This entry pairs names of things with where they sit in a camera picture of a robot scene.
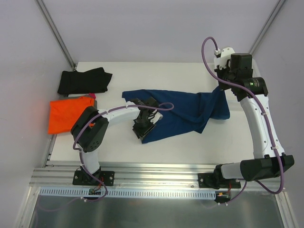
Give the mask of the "blue t shirt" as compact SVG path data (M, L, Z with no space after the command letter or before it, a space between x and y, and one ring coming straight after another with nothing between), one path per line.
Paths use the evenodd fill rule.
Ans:
M216 87L212 92L186 93L169 90L133 90L122 92L122 98L130 101L138 98L142 101L153 97L159 104L170 102L174 104L171 111L160 111L162 120L142 140L151 143L168 137L196 131L202 133L210 118L227 120L230 111L223 90Z

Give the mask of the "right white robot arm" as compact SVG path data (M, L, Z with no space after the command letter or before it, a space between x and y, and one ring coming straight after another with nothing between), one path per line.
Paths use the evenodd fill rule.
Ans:
M252 56L247 53L224 54L214 58L220 88L230 89L243 108L253 142L254 158L217 166L212 181L224 187L230 179L257 181L279 177L294 165L292 155L281 146L269 110L268 90L262 77L253 76Z

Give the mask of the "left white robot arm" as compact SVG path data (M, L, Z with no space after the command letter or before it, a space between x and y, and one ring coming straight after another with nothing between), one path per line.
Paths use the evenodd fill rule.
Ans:
M125 121L133 121L132 131L143 141L163 118L157 109L156 100L150 97L142 101L138 98L126 102L124 106L99 112L94 106L87 107L74 126L73 149L80 152L83 178L88 184L96 184L100 178L98 147L101 145L108 127Z

